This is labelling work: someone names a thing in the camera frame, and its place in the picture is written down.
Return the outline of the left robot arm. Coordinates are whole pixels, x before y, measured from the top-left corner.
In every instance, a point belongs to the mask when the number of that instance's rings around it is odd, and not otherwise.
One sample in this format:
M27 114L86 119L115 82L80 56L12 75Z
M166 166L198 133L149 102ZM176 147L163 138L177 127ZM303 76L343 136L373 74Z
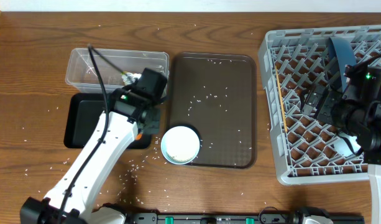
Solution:
M126 214L112 205L93 210L97 194L117 160L139 133L160 128L165 75L144 69L133 84L114 90L105 112L67 173L43 200L29 197L21 223L125 223Z

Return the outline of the wooden chopstick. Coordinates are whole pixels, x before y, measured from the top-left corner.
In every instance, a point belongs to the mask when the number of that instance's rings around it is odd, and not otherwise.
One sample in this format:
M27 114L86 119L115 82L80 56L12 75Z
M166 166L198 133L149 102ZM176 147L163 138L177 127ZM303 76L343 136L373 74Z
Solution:
M279 103L280 103L282 120L283 120L283 128L284 128L285 133L288 134L287 122L286 122L286 117L285 117L285 110L284 110L284 104L283 104L282 92L281 92L281 86L280 86L280 80L278 77L279 72L277 70L276 65L274 66L274 69L275 69L275 76L276 76L277 89L278 89L278 99L279 99Z

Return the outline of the dark blue plate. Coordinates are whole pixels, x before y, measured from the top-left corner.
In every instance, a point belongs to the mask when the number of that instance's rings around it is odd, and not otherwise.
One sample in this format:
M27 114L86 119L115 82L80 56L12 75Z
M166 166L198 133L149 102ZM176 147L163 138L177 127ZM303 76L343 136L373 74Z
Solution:
M347 87L345 71L346 65L355 65L356 58L348 40L342 37L330 37L327 42L329 62L333 63L329 69L331 75L330 86L343 93Z

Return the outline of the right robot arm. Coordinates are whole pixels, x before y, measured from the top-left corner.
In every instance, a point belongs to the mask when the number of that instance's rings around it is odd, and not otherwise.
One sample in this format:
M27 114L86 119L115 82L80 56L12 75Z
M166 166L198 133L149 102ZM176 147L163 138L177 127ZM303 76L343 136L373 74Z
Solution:
M313 85L300 94L301 112L356 137L368 165L372 223L381 223L381 68L365 63L346 66L349 83L343 92L330 86Z

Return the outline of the yellow foil snack wrapper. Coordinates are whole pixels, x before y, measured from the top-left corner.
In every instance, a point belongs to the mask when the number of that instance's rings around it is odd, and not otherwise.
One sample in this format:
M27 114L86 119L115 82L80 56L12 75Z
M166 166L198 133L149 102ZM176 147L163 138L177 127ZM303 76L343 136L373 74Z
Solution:
M137 82L141 78L141 73L132 73L132 72L122 72L122 80L124 82L124 85L131 85L135 82Z

